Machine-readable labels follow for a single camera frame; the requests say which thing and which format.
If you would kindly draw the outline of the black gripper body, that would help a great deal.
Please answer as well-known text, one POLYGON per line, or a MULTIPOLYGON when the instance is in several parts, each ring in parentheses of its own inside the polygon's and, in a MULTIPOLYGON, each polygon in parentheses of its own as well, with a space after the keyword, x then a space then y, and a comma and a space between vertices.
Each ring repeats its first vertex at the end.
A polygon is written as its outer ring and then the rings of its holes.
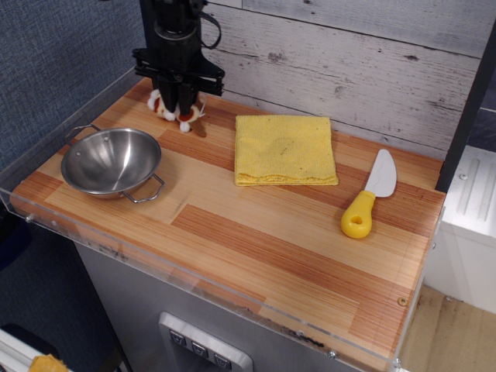
POLYGON ((224 70, 208 61, 202 49, 202 26, 199 21, 186 25, 183 33, 174 33, 160 26, 153 25, 155 47, 135 49, 135 72, 153 81, 157 88, 159 76, 180 75, 181 83, 193 83, 198 91, 212 95, 221 95, 223 91, 224 70))

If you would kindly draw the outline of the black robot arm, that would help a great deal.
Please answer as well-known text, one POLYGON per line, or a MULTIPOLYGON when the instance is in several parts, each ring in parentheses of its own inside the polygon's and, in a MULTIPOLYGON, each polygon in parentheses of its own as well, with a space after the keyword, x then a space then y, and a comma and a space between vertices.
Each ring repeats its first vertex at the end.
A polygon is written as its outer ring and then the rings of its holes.
POLYGON ((222 94, 225 71, 205 58, 222 38, 220 24, 203 8, 206 1, 141 1, 146 38, 133 50, 138 75, 150 78, 166 109, 188 115, 198 93, 222 94))

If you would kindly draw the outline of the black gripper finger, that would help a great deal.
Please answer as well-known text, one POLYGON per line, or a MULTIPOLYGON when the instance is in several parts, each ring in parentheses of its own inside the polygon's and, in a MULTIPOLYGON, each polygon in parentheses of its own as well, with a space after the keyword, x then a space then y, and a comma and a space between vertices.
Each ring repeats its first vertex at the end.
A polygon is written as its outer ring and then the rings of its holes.
POLYGON ((157 78, 157 88, 167 111, 175 111, 177 108, 180 98, 180 83, 180 75, 159 76, 157 78))
POLYGON ((180 112, 190 112, 198 97, 198 86, 193 83, 180 83, 178 88, 178 103, 180 112))

